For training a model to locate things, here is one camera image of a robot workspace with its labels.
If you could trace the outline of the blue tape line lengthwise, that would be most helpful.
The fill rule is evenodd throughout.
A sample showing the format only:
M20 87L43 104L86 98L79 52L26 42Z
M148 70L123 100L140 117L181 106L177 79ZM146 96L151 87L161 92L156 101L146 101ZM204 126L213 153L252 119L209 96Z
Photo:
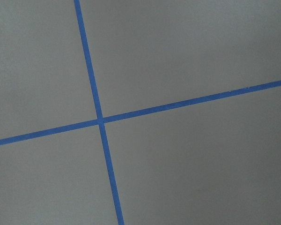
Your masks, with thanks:
M245 87L245 88L241 88L241 89L237 89L237 90L231 90L231 91L227 91L227 92L188 99L188 100L179 101L179 102L175 102L175 103L155 106L155 107L146 108L146 109L142 109L142 110L127 112L127 113L122 113L122 114L116 114L116 115L104 117L103 122L110 123L110 122L114 122L114 121L125 120L125 119L129 119L129 118L133 118L133 117L139 117L139 116L167 111L167 110L171 110L171 109L175 109L175 108L201 104L204 102L215 101L215 100L222 99L222 98L229 98L229 97L233 97L233 96L237 96L237 95L243 95L243 94L247 94L247 93L251 93L251 92L276 88L276 87L280 87L280 86L281 86L281 80L275 81L275 82L269 82L269 83L255 85L255 86L251 86L251 87ZM29 139L35 139L35 138L39 138L39 137L43 137L43 136L64 133L64 132L71 131L71 130L88 128L88 127L96 126L98 124L99 124L98 119L88 120L88 121L70 124L70 125L66 125L66 126L55 127L55 128L50 128L50 129L46 129L46 130L28 133L28 134L3 138L3 139L0 139L0 146L6 145L6 144L11 144L11 143L16 143L16 142L21 142L21 141L25 141L25 140L29 140Z

